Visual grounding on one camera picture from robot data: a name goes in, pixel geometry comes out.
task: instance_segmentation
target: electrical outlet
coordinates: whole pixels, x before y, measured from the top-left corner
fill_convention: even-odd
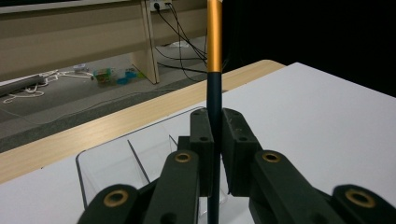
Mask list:
[[[150,11],[157,11],[157,9],[154,7],[154,4],[156,3],[158,3],[160,6],[160,10],[165,10],[169,9],[169,6],[167,6],[165,3],[172,3],[172,0],[149,0]]]

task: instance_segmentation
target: floor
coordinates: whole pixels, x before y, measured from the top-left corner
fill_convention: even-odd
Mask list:
[[[36,92],[44,92],[41,96],[11,100],[9,95],[0,97],[0,153],[205,80],[205,61],[198,58],[191,45],[205,51],[205,37],[194,38],[191,44],[182,41],[180,45],[177,42],[156,48],[158,84],[152,84],[145,77],[133,77],[126,84],[118,84],[116,80],[124,77],[125,69],[136,70],[129,54],[124,54],[85,63],[90,73],[111,68],[113,78],[106,84],[85,77],[58,77],[57,80],[51,77],[48,85],[37,88]],[[180,60],[176,60],[180,52],[184,71],[176,68],[181,66]],[[73,65],[59,71],[73,71]]]

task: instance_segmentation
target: desk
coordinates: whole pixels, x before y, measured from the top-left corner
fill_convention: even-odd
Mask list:
[[[262,147],[287,156],[314,187],[331,194],[356,184],[395,206],[395,98],[300,63],[260,61],[223,80],[232,90],[223,107],[241,112]],[[77,153],[198,105],[204,82],[0,154],[0,222],[75,223],[83,210]],[[220,223],[251,223],[246,199],[230,196],[226,206],[233,216],[220,210]]]

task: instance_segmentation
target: beige wall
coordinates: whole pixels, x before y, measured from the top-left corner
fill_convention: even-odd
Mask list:
[[[173,1],[189,38],[206,28],[206,0]],[[0,81],[147,49],[152,21],[155,45],[177,41],[156,12],[144,18],[144,1],[0,15]],[[171,12],[165,18],[176,24]]]

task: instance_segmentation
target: power strip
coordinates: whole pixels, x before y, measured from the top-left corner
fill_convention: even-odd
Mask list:
[[[149,10],[157,11],[157,9],[154,6],[155,4],[158,4],[160,10],[169,9],[169,6],[167,6],[165,3],[172,3],[172,0],[149,0]]]

